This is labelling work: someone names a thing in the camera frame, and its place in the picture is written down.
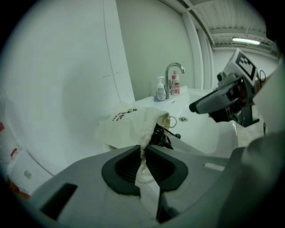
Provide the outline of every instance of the ceiling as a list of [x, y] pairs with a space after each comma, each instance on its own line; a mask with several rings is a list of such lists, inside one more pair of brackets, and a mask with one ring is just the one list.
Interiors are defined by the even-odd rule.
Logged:
[[[180, 8], [176, 9], [180, 12], [182, 8], [189, 11], [196, 20], [196, 28], [202, 28], [206, 32], [213, 49], [241, 47], [276, 58], [276, 44], [266, 36], [264, 19], [244, 0], [165, 1], [168, 4], [178, 2]], [[233, 37], [253, 39], [260, 41], [261, 44], [256, 46], [235, 43], [232, 41]]]

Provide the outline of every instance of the white wall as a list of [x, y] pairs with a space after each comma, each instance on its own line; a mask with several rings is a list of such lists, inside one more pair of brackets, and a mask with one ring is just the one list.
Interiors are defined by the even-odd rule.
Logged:
[[210, 53], [209, 45], [207, 44], [209, 41], [208, 41], [208, 38], [206, 37], [205, 32], [202, 29], [199, 29], [197, 33], [198, 33], [198, 37], [199, 37], [199, 41], [201, 45], [202, 57], [203, 57], [203, 69], [204, 69], [203, 82], [204, 83], [203, 83], [202, 89], [209, 90], [211, 89], [210, 84], [211, 84], [211, 72], [212, 72], [211, 53]]
[[[213, 88], [218, 85], [217, 74], [221, 72], [226, 66], [228, 60], [233, 55], [234, 51], [218, 51], [213, 50], [213, 60], [214, 60], [214, 75], [213, 75]], [[252, 61], [258, 68], [258, 72], [263, 70], [266, 76], [269, 76], [278, 66], [276, 60], [258, 56], [252, 53], [245, 53], [246, 56]]]
[[203, 67], [202, 49], [198, 33], [195, 28], [194, 20], [189, 12], [184, 12], [182, 14], [182, 19], [185, 24], [190, 44], [192, 47], [193, 69], [194, 69], [193, 88], [202, 90], [204, 86], [204, 67]]
[[207, 43], [207, 47], [209, 50], [209, 64], [210, 64], [210, 86], [209, 88], [213, 88], [213, 77], [214, 77], [214, 54], [213, 54], [213, 49], [211, 47], [211, 44], [209, 42], [209, 40], [206, 40]]
[[134, 101], [118, 26], [115, 0], [41, 1], [6, 46], [6, 116], [24, 148], [53, 174], [101, 153], [93, 140], [98, 121], [121, 101]]
[[158, 0], [117, 0], [118, 14], [135, 100], [156, 94], [156, 77], [178, 62], [181, 86], [194, 86], [193, 57], [182, 17]]

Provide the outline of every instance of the ceiling light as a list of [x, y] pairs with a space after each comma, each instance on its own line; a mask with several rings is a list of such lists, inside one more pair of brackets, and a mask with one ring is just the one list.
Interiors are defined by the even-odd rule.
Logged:
[[260, 44], [259, 41], [254, 41], [254, 40], [249, 40], [249, 39], [243, 39], [243, 38], [233, 38], [232, 41], [235, 41], [235, 42], [242, 42], [242, 43], [248, 43], [248, 44], [252, 44], [252, 45], [259, 45], [259, 44]]

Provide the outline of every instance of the chrome faucet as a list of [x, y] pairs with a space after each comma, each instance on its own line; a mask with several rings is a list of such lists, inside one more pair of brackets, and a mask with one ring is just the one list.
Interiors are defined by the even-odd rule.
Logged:
[[178, 66], [180, 68], [180, 70], [181, 70], [181, 73], [185, 73], [185, 69], [184, 69], [184, 67], [180, 63], [174, 62], [174, 63], [171, 63], [171, 64], [168, 65], [168, 67], [165, 70], [165, 93], [166, 93], [165, 98], [166, 99], [169, 99], [169, 97], [170, 97], [170, 92], [169, 92], [169, 90], [170, 90], [169, 87], [170, 86], [169, 85], [171, 85], [171, 81], [168, 80], [168, 70], [171, 67], [173, 67], [173, 66]]

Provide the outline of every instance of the red label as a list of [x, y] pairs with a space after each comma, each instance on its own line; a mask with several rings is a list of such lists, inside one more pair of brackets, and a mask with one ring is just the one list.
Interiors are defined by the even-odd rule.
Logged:
[[17, 152], [17, 148], [15, 148], [12, 153], [10, 154], [11, 157], [13, 157], [13, 155]]
[[3, 131], [5, 129], [4, 125], [2, 122], [0, 122], [0, 132]]

